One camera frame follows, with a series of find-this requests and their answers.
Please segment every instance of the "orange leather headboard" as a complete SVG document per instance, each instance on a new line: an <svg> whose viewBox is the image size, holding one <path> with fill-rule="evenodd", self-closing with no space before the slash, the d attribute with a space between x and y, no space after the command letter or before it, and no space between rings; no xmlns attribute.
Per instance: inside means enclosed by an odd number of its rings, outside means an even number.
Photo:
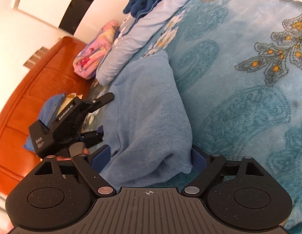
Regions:
<svg viewBox="0 0 302 234"><path fill-rule="evenodd" d="M37 119L45 101L60 93L83 94L91 81L73 72L72 62L85 44L64 37L31 69L0 113L0 192L9 192L40 159L25 150L28 127Z"/></svg>

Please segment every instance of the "white wall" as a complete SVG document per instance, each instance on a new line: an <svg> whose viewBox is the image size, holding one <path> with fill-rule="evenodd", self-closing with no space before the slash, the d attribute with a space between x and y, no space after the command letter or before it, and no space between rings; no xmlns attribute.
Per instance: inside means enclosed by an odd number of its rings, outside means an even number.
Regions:
<svg viewBox="0 0 302 234"><path fill-rule="evenodd" d="M0 111L27 74L23 63L39 48L52 47L67 33L12 9L0 0Z"/></svg>

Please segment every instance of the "silver screw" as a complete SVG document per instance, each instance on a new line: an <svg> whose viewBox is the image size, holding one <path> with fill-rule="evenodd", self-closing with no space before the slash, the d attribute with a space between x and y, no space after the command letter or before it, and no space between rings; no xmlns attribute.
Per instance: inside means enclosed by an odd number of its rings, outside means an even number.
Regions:
<svg viewBox="0 0 302 234"><path fill-rule="evenodd" d="M110 194L113 192L113 188L112 187L100 187L98 189L98 193L100 194Z"/></svg>
<svg viewBox="0 0 302 234"><path fill-rule="evenodd" d="M198 187L186 187L185 192L189 194L196 194L200 191Z"/></svg>

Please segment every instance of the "black strip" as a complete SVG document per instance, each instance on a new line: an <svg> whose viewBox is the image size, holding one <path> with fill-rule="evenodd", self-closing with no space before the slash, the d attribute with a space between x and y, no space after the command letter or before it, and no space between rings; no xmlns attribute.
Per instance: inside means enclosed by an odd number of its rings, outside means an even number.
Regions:
<svg viewBox="0 0 302 234"><path fill-rule="evenodd" d="M59 28L74 34L94 0L72 0L64 13Z"/></svg>

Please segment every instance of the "pink folded blanket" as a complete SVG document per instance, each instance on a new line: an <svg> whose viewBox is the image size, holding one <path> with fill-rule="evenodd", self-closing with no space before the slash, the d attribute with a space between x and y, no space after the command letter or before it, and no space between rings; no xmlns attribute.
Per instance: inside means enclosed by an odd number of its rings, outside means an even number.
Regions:
<svg viewBox="0 0 302 234"><path fill-rule="evenodd" d="M96 70L101 59L111 48L117 33L119 22L116 19L109 21L73 61L74 72L79 76L90 79L96 76Z"/></svg>

